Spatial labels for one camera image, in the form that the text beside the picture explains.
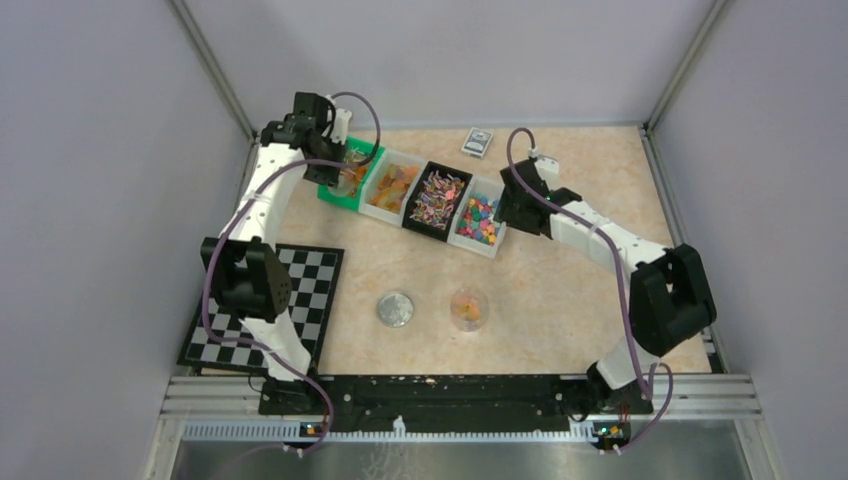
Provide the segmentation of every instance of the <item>deck of cards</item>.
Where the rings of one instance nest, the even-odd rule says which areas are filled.
[[[492,142],[492,132],[486,132],[479,128],[472,128],[468,132],[468,137],[465,138],[465,144],[462,146],[462,153],[471,155],[472,157],[483,158],[486,154],[486,149]]]

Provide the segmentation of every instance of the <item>gray wall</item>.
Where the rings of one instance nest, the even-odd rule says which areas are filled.
[[[711,3],[188,2],[254,127],[298,89],[358,91],[390,127],[643,121]]]
[[[163,1],[3,2],[0,65],[0,478],[136,478],[246,143]]]
[[[736,2],[659,132],[792,478],[845,478],[848,6]]]

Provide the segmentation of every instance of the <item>checkerboard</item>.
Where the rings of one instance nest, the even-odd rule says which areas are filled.
[[[327,330],[327,319],[338,284],[344,250],[278,244],[277,256],[289,271],[292,295],[289,314],[303,346],[317,363]],[[212,331],[221,337],[253,338],[238,318],[221,309],[214,299],[209,301]],[[192,318],[183,348],[177,360],[180,365],[264,375],[268,364],[262,351],[250,346],[211,342],[200,319],[200,302]]]

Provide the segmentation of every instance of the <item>tabletop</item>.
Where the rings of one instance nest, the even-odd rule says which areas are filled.
[[[468,129],[391,130],[382,145],[500,182],[510,129],[494,130],[483,159],[460,153]],[[559,186],[631,232],[671,245],[636,127],[534,128],[539,151],[560,164]],[[373,141],[373,132],[352,135]],[[526,158],[518,137],[515,158]],[[319,200],[300,182],[281,243],[343,248],[345,260],[321,353],[323,374],[584,373],[623,335],[615,276],[576,250],[510,229],[489,259]],[[487,323],[462,332],[450,299],[471,286],[489,301]],[[402,291],[414,304],[403,327],[383,325],[377,302]],[[699,337],[665,356],[675,372],[709,372]]]

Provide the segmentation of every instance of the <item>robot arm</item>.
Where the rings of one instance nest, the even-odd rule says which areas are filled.
[[[518,184],[509,168],[501,171],[504,192],[495,220],[576,248],[615,273],[612,251],[597,234],[598,229],[603,229],[617,247],[625,282],[629,283],[629,321],[643,372],[715,321],[709,284],[694,248],[686,244],[667,248],[642,239],[600,215],[571,190],[551,191],[548,184],[557,183],[559,178],[559,164],[551,158],[536,156],[515,167],[533,190],[582,218],[590,227],[537,201]],[[636,372],[626,338],[593,364],[588,376],[602,396],[634,382]]]
[[[338,168],[302,165],[283,173],[261,194],[260,185],[280,168],[304,158],[344,160],[351,113],[336,108],[332,99],[314,93],[295,94],[293,113],[271,122],[262,131],[256,166],[237,212],[250,200],[249,210],[237,220],[212,277],[212,297],[225,313],[235,315],[253,337],[267,345],[297,371],[305,374],[311,356],[300,343],[289,316],[292,282],[275,253],[283,211],[301,178],[335,186]],[[218,238],[206,238],[201,247],[208,268]],[[296,377],[268,357],[268,373],[279,380]]]

